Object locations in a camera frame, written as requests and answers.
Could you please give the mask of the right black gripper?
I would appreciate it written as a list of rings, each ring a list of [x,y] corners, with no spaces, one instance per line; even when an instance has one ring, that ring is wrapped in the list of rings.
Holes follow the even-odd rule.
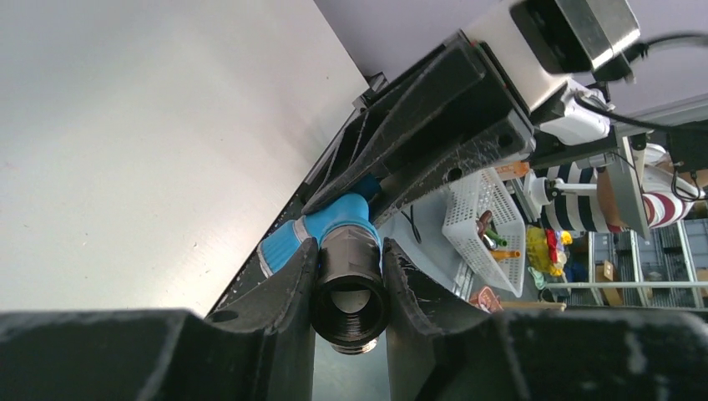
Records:
[[[396,77],[345,129],[303,214],[340,196],[374,198],[381,226],[401,209],[526,148],[534,132],[485,43],[455,33]]]

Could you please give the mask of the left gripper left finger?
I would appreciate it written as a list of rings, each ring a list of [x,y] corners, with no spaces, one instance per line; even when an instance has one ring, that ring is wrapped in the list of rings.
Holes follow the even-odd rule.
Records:
[[[183,309],[1,316],[4,400],[309,400],[318,246],[207,318]]]

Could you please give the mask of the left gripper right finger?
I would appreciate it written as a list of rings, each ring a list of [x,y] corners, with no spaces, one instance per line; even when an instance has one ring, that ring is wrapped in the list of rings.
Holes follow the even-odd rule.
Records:
[[[704,400],[707,324],[694,313],[481,311],[383,245],[394,400]]]

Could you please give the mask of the small metal pipe fitting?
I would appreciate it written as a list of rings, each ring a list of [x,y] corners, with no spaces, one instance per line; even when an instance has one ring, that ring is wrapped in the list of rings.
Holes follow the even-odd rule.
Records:
[[[340,226],[322,240],[310,304],[311,325],[338,353],[376,347],[386,329],[390,300],[377,238],[360,226]]]

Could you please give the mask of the blue plastic water faucet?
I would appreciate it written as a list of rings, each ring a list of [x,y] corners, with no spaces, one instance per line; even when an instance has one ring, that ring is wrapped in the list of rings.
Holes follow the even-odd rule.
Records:
[[[378,180],[372,175],[367,175],[355,184],[352,190],[330,205],[318,212],[288,221],[263,240],[261,243],[263,256],[273,268],[273,274],[290,260],[304,240],[313,237],[318,243],[322,243],[335,229],[343,226],[363,229],[364,233],[374,240],[375,245],[381,246],[381,237],[369,221],[368,205],[368,201],[380,191]]]

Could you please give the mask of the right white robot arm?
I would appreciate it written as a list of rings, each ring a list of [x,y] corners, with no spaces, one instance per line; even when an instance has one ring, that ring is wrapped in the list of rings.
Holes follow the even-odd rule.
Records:
[[[612,150],[614,130],[601,93],[558,77],[531,105],[536,61],[505,63],[484,41],[453,35],[377,93],[344,127],[327,170],[317,174],[303,213],[358,193],[381,225],[424,196],[502,160],[535,168]]]

